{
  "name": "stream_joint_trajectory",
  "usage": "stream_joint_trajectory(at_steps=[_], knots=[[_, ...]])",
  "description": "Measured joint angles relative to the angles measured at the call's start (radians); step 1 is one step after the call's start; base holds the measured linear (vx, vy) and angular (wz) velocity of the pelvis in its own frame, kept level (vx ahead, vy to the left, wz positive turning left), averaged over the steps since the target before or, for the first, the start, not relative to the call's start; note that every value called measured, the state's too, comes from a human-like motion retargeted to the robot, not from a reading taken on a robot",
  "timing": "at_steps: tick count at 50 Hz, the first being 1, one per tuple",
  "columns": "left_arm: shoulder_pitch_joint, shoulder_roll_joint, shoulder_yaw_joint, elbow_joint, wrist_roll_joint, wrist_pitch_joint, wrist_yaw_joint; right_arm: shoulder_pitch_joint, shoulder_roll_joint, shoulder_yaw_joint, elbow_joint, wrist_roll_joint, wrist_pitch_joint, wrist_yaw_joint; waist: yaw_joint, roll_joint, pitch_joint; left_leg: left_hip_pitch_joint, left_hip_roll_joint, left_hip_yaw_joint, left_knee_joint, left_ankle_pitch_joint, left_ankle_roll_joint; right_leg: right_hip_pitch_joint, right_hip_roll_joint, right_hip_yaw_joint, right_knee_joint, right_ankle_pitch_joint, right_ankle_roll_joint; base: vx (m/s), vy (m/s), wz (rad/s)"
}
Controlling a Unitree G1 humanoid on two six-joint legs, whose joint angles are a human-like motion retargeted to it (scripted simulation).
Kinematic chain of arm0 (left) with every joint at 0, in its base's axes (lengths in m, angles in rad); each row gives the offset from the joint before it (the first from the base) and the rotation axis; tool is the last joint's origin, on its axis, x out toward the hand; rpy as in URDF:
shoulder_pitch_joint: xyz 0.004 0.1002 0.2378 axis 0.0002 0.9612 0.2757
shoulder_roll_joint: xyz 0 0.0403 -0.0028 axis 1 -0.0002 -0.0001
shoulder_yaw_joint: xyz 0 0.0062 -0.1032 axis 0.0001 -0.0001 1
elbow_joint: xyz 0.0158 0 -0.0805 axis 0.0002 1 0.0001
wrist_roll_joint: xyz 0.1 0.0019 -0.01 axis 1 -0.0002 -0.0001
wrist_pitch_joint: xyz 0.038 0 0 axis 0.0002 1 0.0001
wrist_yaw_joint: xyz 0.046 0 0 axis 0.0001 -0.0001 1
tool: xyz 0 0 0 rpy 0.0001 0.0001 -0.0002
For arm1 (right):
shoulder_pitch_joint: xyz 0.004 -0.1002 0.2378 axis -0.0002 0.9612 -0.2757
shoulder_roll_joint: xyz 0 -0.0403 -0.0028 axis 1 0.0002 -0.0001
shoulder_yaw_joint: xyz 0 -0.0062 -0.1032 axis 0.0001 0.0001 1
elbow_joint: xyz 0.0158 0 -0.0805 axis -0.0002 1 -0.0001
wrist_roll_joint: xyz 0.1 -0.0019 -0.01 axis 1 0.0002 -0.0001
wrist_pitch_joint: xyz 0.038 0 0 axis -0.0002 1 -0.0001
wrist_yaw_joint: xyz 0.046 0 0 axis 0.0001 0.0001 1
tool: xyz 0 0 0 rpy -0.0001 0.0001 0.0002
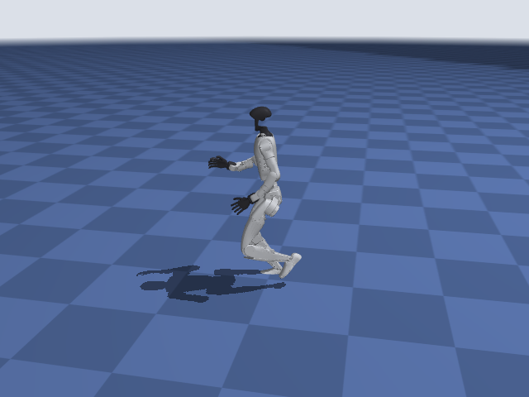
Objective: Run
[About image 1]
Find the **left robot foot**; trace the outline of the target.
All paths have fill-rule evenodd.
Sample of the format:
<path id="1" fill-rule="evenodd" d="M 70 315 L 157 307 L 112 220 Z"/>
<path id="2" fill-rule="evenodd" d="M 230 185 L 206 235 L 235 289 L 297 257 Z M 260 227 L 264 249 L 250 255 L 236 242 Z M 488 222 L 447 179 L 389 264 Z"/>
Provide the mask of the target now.
<path id="1" fill-rule="evenodd" d="M 298 253 L 293 253 L 291 257 L 292 260 L 289 258 L 291 260 L 290 262 L 284 262 L 284 267 L 279 274 L 279 278 L 284 278 L 302 258 Z"/>

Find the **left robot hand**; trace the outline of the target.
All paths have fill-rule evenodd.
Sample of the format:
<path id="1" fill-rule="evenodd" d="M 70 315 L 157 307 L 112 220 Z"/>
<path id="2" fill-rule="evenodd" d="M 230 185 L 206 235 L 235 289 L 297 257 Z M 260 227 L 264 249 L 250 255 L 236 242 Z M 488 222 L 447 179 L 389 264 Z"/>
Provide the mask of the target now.
<path id="1" fill-rule="evenodd" d="M 255 194 L 255 193 L 252 193 L 252 194 Z M 240 214 L 243 210 L 246 210 L 246 209 L 249 207 L 250 203 L 253 204 L 253 203 L 256 203 L 257 201 L 259 201 L 259 200 L 256 200 L 256 201 L 252 202 L 251 199 L 250 199 L 250 196 L 251 196 L 252 194 L 250 194 L 249 196 L 247 196 L 247 198 L 244 197 L 244 198 L 234 198 L 234 199 L 233 199 L 233 200 L 239 200 L 239 201 L 236 202 L 236 203 L 233 203 L 233 204 L 231 205 L 231 206 L 234 206 L 234 205 L 238 204 L 238 205 L 236 205 L 234 208 L 232 208 L 232 210 L 240 206 L 238 209 L 236 209 L 236 210 L 234 211 L 234 213 L 237 212 L 238 210 L 240 210 L 240 209 L 242 208 L 242 210 L 239 211 L 239 212 L 237 213 L 237 215 L 238 215 L 238 214 Z"/>

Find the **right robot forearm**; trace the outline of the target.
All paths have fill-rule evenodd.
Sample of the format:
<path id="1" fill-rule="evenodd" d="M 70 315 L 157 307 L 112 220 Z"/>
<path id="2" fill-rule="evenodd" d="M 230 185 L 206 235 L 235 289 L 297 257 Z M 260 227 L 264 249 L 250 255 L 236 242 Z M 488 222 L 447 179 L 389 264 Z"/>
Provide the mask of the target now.
<path id="1" fill-rule="evenodd" d="M 245 169 L 248 169 L 248 168 L 253 168 L 253 160 L 252 160 L 253 156 L 247 160 L 244 160 L 244 161 L 241 161 L 241 162 L 236 162 L 236 165 L 230 165 L 229 166 L 229 170 L 231 171 L 242 171 L 242 170 L 245 170 Z"/>

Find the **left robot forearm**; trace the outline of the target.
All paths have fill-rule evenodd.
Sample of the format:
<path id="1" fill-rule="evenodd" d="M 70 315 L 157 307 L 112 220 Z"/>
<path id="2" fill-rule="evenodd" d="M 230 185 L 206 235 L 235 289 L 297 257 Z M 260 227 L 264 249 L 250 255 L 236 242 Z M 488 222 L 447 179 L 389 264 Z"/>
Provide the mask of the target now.
<path id="1" fill-rule="evenodd" d="M 262 199 L 265 197 L 265 195 L 271 190 L 273 189 L 274 187 L 274 182 L 275 180 L 277 179 L 277 175 L 274 173 L 274 172 L 270 172 L 266 178 L 266 180 L 264 181 L 264 183 L 262 184 L 262 186 L 260 187 L 259 190 L 256 191 L 255 194 L 252 194 L 250 196 L 250 199 L 252 202 L 258 200 L 258 199 Z"/>

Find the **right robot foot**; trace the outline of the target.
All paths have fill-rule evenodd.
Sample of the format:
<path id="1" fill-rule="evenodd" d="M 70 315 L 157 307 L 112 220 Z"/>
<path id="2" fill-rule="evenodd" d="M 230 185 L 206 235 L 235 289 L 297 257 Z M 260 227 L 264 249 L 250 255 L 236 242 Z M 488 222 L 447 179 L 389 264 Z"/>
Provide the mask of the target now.
<path id="1" fill-rule="evenodd" d="M 277 275 L 277 274 L 280 274 L 281 268 L 280 268 L 280 271 L 278 271 L 278 268 L 277 268 L 277 270 L 275 268 L 271 268 L 271 269 L 268 269 L 268 270 L 261 270 L 260 273 L 268 274 L 268 275 Z"/>

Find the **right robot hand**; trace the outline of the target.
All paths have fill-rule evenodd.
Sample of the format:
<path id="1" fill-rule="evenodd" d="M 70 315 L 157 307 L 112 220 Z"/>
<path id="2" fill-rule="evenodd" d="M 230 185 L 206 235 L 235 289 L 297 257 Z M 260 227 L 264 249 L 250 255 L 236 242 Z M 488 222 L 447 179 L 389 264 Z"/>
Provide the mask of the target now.
<path id="1" fill-rule="evenodd" d="M 219 158 L 219 159 L 218 159 Z M 210 163 L 211 162 L 211 163 Z M 217 162 L 217 163 L 215 163 Z M 210 166 L 209 166 L 210 165 Z M 226 161 L 225 159 L 223 159 L 221 156 L 216 156 L 215 157 L 212 157 L 209 161 L 208 161 L 208 166 L 209 166 L 209 169 L 212 168 L 212 167 L 218 167 L 218 168 L 226 168 L 227 170 L 229 170 L 229 166 L 230 165 L 236 165 L 235 162 L 231 162 L 231 161 Z"/>

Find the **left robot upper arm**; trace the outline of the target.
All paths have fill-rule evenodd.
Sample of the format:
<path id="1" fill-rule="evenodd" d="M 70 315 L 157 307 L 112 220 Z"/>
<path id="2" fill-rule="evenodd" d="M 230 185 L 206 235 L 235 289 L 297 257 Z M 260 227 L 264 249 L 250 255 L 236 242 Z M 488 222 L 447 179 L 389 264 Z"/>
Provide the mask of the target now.
<path id="1" fill-rule="evenodd" d="M 270 172 L 274 172 L 277 175 L 277 179 L 275 180 L 275 182 L 279 181 L 280 179 L 279 167 L 274 157 L 274 149 L 272 147 L 271 142 L 268 140 L 264 140 L 260 142 L 259 148 L 260 148 L 260 152 L 262 156 L 264 157 L 266 165 L 270 168 Z"/>

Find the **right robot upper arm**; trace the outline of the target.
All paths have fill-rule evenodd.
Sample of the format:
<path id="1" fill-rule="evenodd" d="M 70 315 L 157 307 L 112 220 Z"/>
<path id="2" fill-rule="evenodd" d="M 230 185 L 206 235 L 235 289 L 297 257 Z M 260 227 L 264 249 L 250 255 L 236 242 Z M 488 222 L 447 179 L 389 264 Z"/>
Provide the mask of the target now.
<path id="1" fill-rule="evenodd" d="M 258 134 L 258 135 L 259 135 L 259 134 Z M 257 166 L 255 156 L 253 156 L 252 160 L 253 160 L 253 162 L 255 163 L 255 165 Z"/>

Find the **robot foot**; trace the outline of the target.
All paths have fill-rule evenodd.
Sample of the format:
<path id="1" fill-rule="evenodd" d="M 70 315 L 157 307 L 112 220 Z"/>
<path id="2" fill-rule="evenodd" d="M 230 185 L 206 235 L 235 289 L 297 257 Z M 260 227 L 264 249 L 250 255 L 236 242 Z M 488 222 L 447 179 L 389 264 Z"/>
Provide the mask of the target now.
<path id="1" fill-rule="evenodd" d="M 260 273 L 268 274 L 268 275 L 277 275 L 277 274 L 280 274 L 281 268 L 280 268 L 280 271 L 278 271 L 278 268 L 277 268 L 277 270 L 275 268 L 271 268 L 271 269 L 268 269 L 268 270 L 261 270 Z"/>
<path id="2" fill-rule="evenodd" d="M 290 262 L 284 262 L 284 267 L 279 274 L 279 278 L 284 278 L 302 258 L 298 253 L 293 253 L 291 257 L 292 260 L 289 258 L 291 260 Z"/>

